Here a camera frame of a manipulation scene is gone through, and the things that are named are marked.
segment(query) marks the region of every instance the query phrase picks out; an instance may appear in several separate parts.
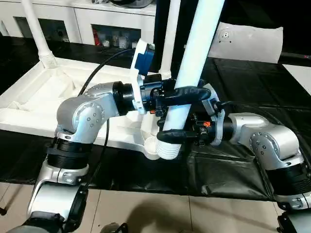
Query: white shelf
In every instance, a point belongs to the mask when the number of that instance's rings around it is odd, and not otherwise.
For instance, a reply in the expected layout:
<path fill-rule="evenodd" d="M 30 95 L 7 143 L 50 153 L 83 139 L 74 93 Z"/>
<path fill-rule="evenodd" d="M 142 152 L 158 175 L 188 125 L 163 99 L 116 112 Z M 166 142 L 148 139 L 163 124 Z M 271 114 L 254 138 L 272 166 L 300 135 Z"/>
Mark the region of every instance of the white shelf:
<path fill-rule="evenodd" d="M 6 0 L 6 2 L 21 2 L 21 0 Z M 52 6 L 67 6 L 83 9 L 93 9 L 100 11 L 112 11 L 136 15 L 155 16 L 156 3 L 153 2 L 145 8 L 123 8 L 109 3 L 93 4 L 91 0 L 33 0 L 35 4 L 52 5 Z"/>

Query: white pvc pipe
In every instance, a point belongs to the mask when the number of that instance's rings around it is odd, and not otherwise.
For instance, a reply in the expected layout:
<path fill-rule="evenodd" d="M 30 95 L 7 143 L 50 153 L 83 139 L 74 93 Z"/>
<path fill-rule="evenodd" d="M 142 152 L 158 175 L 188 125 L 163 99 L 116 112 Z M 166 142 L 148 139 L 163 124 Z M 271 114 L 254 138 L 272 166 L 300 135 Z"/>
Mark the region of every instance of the white pvc pipe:
<path fill-rule="evenodd" d="M 212 43 L 225 0 L 199 0 L 175 88 L 197 86 Z M 172 106 L 163 130 L 183 129 L 190 104 Z M 163 159 L 174 159 L 181 145 L 158 141 L 156 151 Z"/>
<path fill-rule="evenodd" d="M 35 15 L 31 0 L 22 0 L 21 3 L 24 7 L 27 22 L 35 40 L 35 44 L 38 48 L 38 55 L 40 61 L 43 63 L 45 68 L 56 67 L 55 57 L 52 51 L 50 51 L 47 41 L 45 40 L 44 34 L 39 24 L 39 20 Z"/>
<path fill-rule="evenodd" d="M 162 62 L 159 71 L 159 73 L 162 76 L 162 79 L 171 78 L 171 64 L 179 16 L 180 1 L 181 0 L 171 0 L 170 3 L 170 11 L 167 20 Z"/>

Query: white plastic tray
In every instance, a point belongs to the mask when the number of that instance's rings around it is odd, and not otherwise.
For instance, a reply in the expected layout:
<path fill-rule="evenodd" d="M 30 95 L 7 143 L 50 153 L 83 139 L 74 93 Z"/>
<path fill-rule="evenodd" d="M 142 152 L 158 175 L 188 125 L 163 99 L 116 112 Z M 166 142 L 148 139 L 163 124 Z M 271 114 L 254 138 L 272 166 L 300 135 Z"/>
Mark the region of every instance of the white plastic tray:
<path fill-rule="evenodd" d="M 65 99 L 77 96 L 98 65 L 63 58 L 56 58 L 56 61 L 57 69 L 45 69 L 41 62 L 37 63 L 0 96 L 0 129 L 54 137 L 58 106 Z M 129 69 L 104 66 L 89 87 L 115 81 L 130 83 Z M 149 159 L 157 159 L 152 151 L 155 145 L 146 145 L 148 152 L 144 147 L 145 140 L 158 132 L 157 120 L 155 115 L 142 116 L 137 111 L 111 118 L 107 145 L 141 151 Z M 95 144 L 103 145 L 105 134 L 104 124 Z"/>

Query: white cabinet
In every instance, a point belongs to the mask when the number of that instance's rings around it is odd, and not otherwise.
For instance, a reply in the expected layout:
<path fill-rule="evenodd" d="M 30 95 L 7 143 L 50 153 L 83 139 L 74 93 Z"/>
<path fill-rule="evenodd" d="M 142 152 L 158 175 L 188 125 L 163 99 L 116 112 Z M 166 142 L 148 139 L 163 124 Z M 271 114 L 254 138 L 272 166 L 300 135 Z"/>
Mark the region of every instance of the white cabinet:
<path fill-rule="evenodd" d="M 148 43 L 153 43 L 155 17 L 135 15 L 121 12 L 110 12 L 90 9 L 75 8 L 77 22 L 81 33 L 82 43 L 94 45 L 93 33 L 100 32 L 110 38 L 114 33 L 127 34 L 132 37 L 132 42 L 142 38 Z"/>
<path fill-rule="evenodd" d="M 156 3 L 141 9 L 92 4 L 91 0 L 32 0 L 35 13 L 47 40 L 66 40 L 94 45 L 94 35 L 131 42 L 142 38 L 153 43 Z M 0 32 L 2 35 L 32 37 L 21 0 L 0 0 Z"/>
<path fill-rule="evenodd" d="M 72 7 L 34 4 L 35 13 L 47 39 L 81 43 L 78 24 Z M 2 30 L 9 36 L 32 37 L 20 2 L 0 2 Z"/>

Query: metal bracket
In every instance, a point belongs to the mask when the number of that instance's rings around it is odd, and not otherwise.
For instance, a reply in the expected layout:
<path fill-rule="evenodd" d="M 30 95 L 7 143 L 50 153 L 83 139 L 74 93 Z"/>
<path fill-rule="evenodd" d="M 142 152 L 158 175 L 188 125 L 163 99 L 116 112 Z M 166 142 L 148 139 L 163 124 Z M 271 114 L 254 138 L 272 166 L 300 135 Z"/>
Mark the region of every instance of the metal bracket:
<path fill-rule="evenodd" d="M 214 100 L 215 102 L 219 101 L 217 93 L 209 83 L 203 87 L 209 89 L 211 92 L 210 97 L 207 100 L 202 101 L 202 104 L 205 110 L 207 111 L 207 114 L 210 116 L 211 120 L 215 122 L 215 129 L 216 129 L 215 139 L 210 144 L 212 146 L 217 146 L 221 143 L 223 139 L 224 133 L 223 125 L 225 119 L 225 111 L 224 109 L 222 109 L 220 112 L 215 112 L 211 101 L 212 100 Z"/>

